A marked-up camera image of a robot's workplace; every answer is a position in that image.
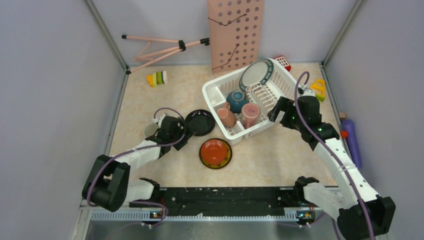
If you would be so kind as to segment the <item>light green mug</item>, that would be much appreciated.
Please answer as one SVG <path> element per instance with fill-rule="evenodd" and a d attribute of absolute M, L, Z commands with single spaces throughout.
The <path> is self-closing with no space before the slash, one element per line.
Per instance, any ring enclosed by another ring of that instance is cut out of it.
<path fill-rule="evenodd" d="M 150 136 L 154 136 L 159 129 L 160 129 L 159 125 L 157 123 L 153 122 L 153 123 L 148 124 L 144 128 L 143 134 L 146 138 L 148 138 Z"/>

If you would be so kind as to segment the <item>black small plate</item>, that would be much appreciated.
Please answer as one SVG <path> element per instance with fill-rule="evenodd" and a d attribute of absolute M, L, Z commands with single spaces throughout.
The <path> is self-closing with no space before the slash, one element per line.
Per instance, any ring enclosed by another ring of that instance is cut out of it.
<path fill-rule="evenodd" d="M 185 117 L 185 123 L 194 136 L 201 137 L 213 131 L 216 120 L 208 110 L 196 109 Z"/>

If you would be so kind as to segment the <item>pink glass mug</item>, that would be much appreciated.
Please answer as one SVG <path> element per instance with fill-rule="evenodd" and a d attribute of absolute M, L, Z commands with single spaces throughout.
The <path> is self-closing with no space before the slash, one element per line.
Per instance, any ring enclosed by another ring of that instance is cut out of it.
<path fill-rule="evenodd" d="M 241 109 L 241 123 L 245 129 L 257 124 L 261 115 L 260 107 L 255 103 L 247 103 Z"/>

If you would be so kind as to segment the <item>white plate green rim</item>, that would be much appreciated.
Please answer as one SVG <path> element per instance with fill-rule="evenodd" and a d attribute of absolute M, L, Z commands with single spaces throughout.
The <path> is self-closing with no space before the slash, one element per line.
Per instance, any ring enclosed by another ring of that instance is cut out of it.
<path fill-rule="evenodd" d="M 249 92 L 250 88 L 256 84 L 264 85 L 274 72 L 274 63 L 268 59 L 259 59 L 250 64 L 241 74 L 239 88 L 244 92 Z"/>

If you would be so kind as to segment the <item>white plastic dish rack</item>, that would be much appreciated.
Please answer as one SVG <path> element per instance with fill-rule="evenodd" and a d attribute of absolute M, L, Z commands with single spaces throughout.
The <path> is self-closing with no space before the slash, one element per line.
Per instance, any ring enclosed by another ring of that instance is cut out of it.
<path fill-rule="evenodd" d="M 210 80 L 202 87 L 202 94 L 209 111 L 223 133 L 223 138 L 230 145 L 236 145 L 243 139 L 252 137 L 272 127 L 273 122 L 269 121 L 267 113 L 274 108 L 280 97 L 294 98 L 296 79 L 276 60 L 269 59 L 274 63 L 274 71 L 270 79 L 264 85 L 258 83 L 252 86 L 249 89 L 250 91 L 244 91 L 248 100 L 260 107 L 260 117 L 257 123 L 248 129 L 245 129 L 242 125 L 242 116 L 239 113 L 235 115 L 237 122 L 234 127 L 224 127 L 217 115 L 217 110 L 222 108 L 224 103 L 227 102 L 227 96 L 230 92 L 241 91 L 239 80 L 243 71 L 249 65 Z"/>

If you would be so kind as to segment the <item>red bowl yellow rim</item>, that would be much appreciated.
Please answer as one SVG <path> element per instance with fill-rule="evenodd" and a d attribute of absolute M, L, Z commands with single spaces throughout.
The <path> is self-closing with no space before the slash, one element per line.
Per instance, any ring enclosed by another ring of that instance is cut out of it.
<path fill-rule="evenodd" d="M 226 167 L 233 158 L 231 145 L 221 138 L 206 140 L 199 149 L 200 162 L 209 169 L 218 170 Z"/>

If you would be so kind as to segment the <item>orange dotted mug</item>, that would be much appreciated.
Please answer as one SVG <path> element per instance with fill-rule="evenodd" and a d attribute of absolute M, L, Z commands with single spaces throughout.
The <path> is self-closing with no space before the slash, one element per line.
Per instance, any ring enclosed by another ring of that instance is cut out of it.
<path fill-rule="evenodd" d="M 229 102 L 225 102 L 223 106 L 217 110 L 217 116 L 227 129 L 233 128 L 237 123 L 235 114 L 230 110 Z"/>

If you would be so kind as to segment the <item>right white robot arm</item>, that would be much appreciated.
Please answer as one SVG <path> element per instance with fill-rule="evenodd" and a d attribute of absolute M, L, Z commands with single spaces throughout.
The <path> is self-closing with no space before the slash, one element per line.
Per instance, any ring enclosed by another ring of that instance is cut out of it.
<path fill-rule="evenodd" d="M 300 96 L 291 100 L 281 96 L 267 117 L 275 122 L 280 113 L 280 124 L 300 132 L 324 162 L 342 194 L 330 192 L 316 178 L 302 176 L 294 184 L 294 202 L 321 208 L 346 240 L 375 239 L 387 234 L 396 210 L 394 201 L 389 196 L 382 197 L 362 176 L 335 128 L 322 121 L 317 98 Z"/>

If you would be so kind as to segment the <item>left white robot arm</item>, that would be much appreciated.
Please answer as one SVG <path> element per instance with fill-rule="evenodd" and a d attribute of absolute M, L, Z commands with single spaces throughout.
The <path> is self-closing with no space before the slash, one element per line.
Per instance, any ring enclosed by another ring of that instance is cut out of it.
<path fill-rule="evenodd" d="M 191 137 L 183 117 L 163 115 L 158 129 L 137 146 L 115 156 L 99 155 L 82 189 L 82 198 L 91 207 L 117 211 L 124 203 L 132 170 L 158 160 L 171 148 L 181 149 Z"/>

